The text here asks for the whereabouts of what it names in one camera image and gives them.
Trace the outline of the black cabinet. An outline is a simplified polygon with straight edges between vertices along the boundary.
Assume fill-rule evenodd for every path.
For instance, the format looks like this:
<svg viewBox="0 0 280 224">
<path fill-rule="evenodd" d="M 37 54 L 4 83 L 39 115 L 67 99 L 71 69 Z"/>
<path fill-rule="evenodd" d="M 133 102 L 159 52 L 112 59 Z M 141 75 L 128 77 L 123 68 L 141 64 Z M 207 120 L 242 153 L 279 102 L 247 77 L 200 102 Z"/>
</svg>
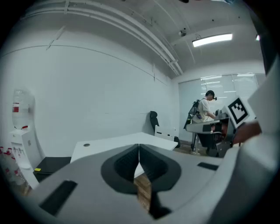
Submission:
<svg viewBox="0 0 280 224">
<path fill-rule="evenodd" d="M 33 174 L 37 181 L 41 182 L 68 165 L 70 161 L 71 157 L 45 157 L 34 169 Z"/>
</svg>

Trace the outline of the white ceiling pipe bundle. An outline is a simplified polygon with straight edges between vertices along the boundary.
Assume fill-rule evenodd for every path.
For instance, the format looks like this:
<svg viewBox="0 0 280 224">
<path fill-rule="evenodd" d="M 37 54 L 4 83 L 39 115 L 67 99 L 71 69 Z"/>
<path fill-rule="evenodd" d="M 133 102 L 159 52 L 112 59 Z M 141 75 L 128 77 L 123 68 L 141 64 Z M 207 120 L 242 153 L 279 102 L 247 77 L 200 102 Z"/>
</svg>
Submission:
<svg viewBox="0 0 280 224">
<path fill-rule="evenodd" d="M 160 32 L 156 22 L 115 0 L 40 0 L 21 19 L 41 14 L 73 14 L 96 19 L 132 35 L 156 53 L 176 74 L 182 75 L 179 56 Z"/>
</svg>

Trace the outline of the spare water jug red cap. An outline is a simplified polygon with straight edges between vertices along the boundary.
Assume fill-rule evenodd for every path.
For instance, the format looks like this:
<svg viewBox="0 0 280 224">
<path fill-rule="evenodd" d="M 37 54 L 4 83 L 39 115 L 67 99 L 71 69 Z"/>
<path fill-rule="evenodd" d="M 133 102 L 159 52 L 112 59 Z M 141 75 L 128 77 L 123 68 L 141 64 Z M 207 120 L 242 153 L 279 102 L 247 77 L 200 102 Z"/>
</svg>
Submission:
<svg viewBox="0 0 280 224">
<path fill-rule="evenodd" d="M 12 169 L 14 160 L 12 158 L 12 149 L 0 146 L 0 163 L 4 168 Z"/>
<path fill-rule="evenodd" d="M 4 173 L 8 179 L 8 182 L 17 192 L 22 195 L 25 195 L 28 192 L 28 183 L 19 168 L 15 170 L 5 168 Z"/>
</svg>

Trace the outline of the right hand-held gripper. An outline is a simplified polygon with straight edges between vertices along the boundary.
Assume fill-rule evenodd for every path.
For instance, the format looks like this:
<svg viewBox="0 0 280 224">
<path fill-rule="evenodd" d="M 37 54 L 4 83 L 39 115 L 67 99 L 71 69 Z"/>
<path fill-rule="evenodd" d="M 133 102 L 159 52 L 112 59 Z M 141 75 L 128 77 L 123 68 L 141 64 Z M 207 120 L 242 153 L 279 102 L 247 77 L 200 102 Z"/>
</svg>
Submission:
<svg viewBox="0 0 280 224">
<path fill-rule="evenodd" d="M 228 149 L 233 147 L 233 138 L 239 126 L 250 117 L 249 111 L 240 97 L 215 113 L 215 119 L 208 122 L 193 123 L 186 126 L 186 131 L 195 134 L 206 153 L 211 157 L 223 158 Z M 227 135 L 222 135 L 222 123 L 228 124 Z"/>
</svg>

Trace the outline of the white water dispenser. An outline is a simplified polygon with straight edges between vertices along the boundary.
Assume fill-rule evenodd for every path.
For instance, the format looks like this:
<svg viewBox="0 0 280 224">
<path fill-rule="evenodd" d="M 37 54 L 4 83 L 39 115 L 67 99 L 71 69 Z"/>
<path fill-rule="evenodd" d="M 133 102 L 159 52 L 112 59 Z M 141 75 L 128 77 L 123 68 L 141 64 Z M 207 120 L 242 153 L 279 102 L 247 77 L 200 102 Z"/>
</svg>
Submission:
<svg viewBox="0 0 280 224">
<path fill-rule="evenodd" d="M 16 163 L 23 177 L 30 187 L 35 189 L 39 182 L 33 172 L 42 161 L 42 156 L 37 147 L 34 131 L 15 129 L 9 132 L 9 139 Z"/>
</svg>

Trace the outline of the frosted glass partition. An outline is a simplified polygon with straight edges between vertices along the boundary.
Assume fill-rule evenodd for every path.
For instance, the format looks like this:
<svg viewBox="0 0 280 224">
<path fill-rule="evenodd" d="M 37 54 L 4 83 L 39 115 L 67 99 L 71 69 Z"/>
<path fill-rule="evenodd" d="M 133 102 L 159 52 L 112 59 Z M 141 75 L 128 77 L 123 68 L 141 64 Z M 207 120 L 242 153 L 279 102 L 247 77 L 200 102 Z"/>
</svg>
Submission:
<svg viewBox="0 0 280 224">
<path fill-rule="evenodd" d="M 232 102 L 239 96 L 249 112 L 246 121 L 253 120 L 256 116 L 248 104 L 248 99 L 265 80 L 264 74 L 230 74 L 203 77 L 197 80 L 182 82 L 178 84 L 179 91 L 179 139 L 181 141 L 192 141 L 192 133 L 183 129 L 188 112 L 193 102 L 205 96 L 208 90 L 213 90 L 217 100 L 210 102 L 210 111 L 214 113 L 222 109 L 227 103 Z"/>
</svg>

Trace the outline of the person's right forearm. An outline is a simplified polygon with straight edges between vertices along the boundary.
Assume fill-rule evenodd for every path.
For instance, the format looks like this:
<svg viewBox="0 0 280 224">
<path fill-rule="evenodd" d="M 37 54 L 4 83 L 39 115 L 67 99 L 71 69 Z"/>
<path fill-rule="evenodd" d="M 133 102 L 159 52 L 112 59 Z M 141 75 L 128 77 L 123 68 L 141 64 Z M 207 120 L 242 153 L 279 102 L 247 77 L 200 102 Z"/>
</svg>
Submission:
<svg viewBox="0 0 280 224">
<path fill-rule="evenodd" d="M 262 132 L 259 122 L 255 119 L 250 122 L 245 122 L 238 127 L 232 143 L 244 143 L 248 139 L 259 135 Z"/>
</svg>

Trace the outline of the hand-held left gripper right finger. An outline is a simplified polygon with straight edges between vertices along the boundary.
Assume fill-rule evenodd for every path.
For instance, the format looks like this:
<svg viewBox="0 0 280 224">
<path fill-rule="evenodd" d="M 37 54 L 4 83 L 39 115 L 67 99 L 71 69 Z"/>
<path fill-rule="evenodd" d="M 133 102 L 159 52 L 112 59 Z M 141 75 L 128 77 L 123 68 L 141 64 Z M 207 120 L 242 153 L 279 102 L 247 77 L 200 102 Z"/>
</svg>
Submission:
<svg viewBox="0 0 280 224">
<path fill-rule="evenodd" d="M 181 167 L 176 161 L 144 144 L 139 145 L 139 162 L 151 183 L 149 214 L 159 219 L 171 213 L 171 210 L 161 204 L 158 193 L 173 188 L 181 176 Z"/>
</svg>

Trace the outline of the white wooden chair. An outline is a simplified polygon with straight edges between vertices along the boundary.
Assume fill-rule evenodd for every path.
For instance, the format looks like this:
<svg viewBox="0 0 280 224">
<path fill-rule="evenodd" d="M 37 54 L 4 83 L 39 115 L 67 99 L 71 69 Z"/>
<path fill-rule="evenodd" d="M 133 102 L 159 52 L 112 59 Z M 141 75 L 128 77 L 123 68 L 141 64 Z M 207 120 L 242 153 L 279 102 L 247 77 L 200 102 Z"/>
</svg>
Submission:
<svg viewBox="0 0 280 224">
<path fill-rule="evenodd" d="M 175 128 L 166 128 L 166 127 L 161 127 L 156 125 L 154 136 L 165 140 L 174 141 Z"/>
</svg>

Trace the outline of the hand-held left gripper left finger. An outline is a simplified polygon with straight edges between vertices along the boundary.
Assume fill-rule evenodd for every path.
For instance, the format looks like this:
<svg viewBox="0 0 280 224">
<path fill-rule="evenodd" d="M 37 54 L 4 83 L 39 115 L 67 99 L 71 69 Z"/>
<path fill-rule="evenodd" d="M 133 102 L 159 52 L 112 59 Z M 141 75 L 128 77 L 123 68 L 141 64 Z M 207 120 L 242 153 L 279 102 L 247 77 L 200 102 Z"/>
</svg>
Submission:
<svg viewBox="0 0 280 224">
<path fill-rule="evenodd" d="M 101 176 L 116 192 L 136 194 L 134 174 L 138 164 L 139 145 L 135 144 L 108 158 L 101 166 Z"/>
</svg>

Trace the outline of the long ceiling light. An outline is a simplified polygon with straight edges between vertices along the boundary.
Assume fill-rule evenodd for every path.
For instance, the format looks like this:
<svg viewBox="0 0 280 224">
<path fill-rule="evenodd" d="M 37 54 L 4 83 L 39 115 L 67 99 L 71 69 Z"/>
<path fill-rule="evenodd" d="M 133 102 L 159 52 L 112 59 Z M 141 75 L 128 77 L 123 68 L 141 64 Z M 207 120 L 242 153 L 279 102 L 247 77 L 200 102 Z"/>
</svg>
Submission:
<svg viewBox="0 0 280 224">
<path fill-rule="evenodd" d="M 193 44 L 193 47 L 200 47 L 203 45 L 208 45 L 208 44 L 212 44 L 212 43 L 216 43 L 216 42 L 230 41 L 230 40 L 232 40 L 232 37 L 233 37 L 233 35 L 231 33 L 214 35 L 214 36 L 209 36 L 209 37 L 194 40 L 192 42 L 192 44 Z"/>
</svg>

